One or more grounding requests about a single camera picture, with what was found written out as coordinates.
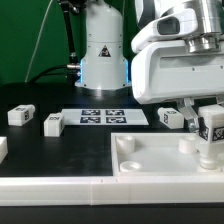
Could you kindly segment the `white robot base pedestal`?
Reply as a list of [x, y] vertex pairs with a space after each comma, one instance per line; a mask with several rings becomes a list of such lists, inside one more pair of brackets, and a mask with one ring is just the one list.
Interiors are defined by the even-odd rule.
[[104, 0], [87, 0], [86, 54], [75, 85], [94, 95], [130, 86], [123, 55], [123, 17]]

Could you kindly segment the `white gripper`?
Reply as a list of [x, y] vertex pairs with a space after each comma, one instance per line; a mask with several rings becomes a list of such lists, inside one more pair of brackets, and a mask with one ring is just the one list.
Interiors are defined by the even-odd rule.
[[177, 108], [196, 133], [199, 119], [192, 98], [224, 93], [224, 49], [191, 54], [183, 40], [154, 42], [134, 57], [131, 79], [140, 104], [179, 99]]

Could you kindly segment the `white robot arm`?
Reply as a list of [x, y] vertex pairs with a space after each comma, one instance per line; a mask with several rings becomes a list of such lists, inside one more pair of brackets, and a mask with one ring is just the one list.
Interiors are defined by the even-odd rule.
[[134, 98], [176, 101], [192, 132], [199, 98], [224, 99], [224, 2], [134, 0], [140, 31], [131, 42]]

